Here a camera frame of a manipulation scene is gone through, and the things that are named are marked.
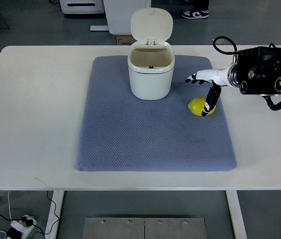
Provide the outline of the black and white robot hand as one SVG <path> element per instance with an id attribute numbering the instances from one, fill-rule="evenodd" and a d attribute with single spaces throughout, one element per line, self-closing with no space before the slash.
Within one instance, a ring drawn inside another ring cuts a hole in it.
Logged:
<path id="1" fill-rule="evenodd" d="M 232 64 L 226 69 L 208 69 L 200 70 L 195 74 L 190 75 L 186 79 L 186 83 L 211 83 L 212 86 L 206 96 L 204 112 L 208 112 L 216 106 L 221 94 L 221 87 L 230 86 L 238 88 L 239 83 L 235 79 L 236 64 Z"/>

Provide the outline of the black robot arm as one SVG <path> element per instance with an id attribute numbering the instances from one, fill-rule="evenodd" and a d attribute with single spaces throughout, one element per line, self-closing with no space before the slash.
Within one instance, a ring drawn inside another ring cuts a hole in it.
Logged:
<path id="1" fill-rule="evenodd" d="M 219 74 L 222 85 L 238 88 L 243 95 L 260 95 L 273 111 L 281 110 L 281 47 L 238 50 L 232 39 L 218 36 L 212 41 L 221 54 L 233 55 L 233 63 Z"/>

